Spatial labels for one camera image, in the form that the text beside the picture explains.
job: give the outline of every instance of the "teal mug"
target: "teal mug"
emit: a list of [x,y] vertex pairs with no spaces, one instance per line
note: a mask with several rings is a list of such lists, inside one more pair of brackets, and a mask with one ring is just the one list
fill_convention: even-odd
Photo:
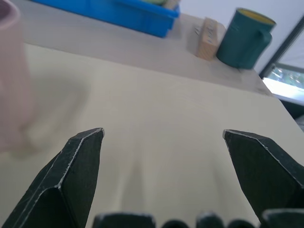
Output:
[[241,69],[252,69],[270,44],[270,31],[276,23],[248,9],[238,8],[217,51],[223,63]]

